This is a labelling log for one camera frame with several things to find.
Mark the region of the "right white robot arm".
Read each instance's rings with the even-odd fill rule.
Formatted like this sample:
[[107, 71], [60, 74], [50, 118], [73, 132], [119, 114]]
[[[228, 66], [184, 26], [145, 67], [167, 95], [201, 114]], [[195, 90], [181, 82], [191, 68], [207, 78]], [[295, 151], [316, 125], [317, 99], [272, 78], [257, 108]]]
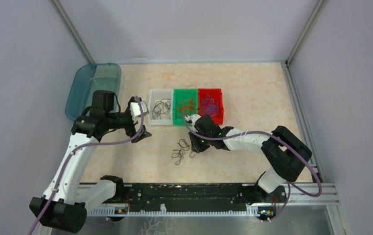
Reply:
[[183, 121], [196, 153], [212, 146], [266, 157], [271, 167], [261, 175], [255, 187], [255, 197], [261, 202], [267, 202], [281, 184], [295, 182], [312, 157], [312, 151], [284, 126], [277, 126], [272, 132], [243, 131], [231, 126], [221, 128], [210, 116], [197, 114], [184, 115]]

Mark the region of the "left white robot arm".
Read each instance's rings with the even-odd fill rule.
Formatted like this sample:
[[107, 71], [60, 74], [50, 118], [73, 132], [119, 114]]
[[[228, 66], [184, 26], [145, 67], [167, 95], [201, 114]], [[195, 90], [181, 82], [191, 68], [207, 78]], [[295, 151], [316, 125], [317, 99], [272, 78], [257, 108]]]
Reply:
[[29, 203], [36, 219], [28, 234], [33, 234], [37, 224], [77, 233], [88, 213], [100, 204], [128, 199], [123, 179], [116, 176], [103, 176], [83, 194], [78, 194], [78, 188], [98, 146], [136, 143], [152, 136], [144, 125], [148, 113], [145, 101], [138, 96], [131, 97], [126, 110], [122, 111], [114, 92], [94, 92], [91, 106], [73, 123], [66, 153], [55, 176], [43, 195], [33, 197]]

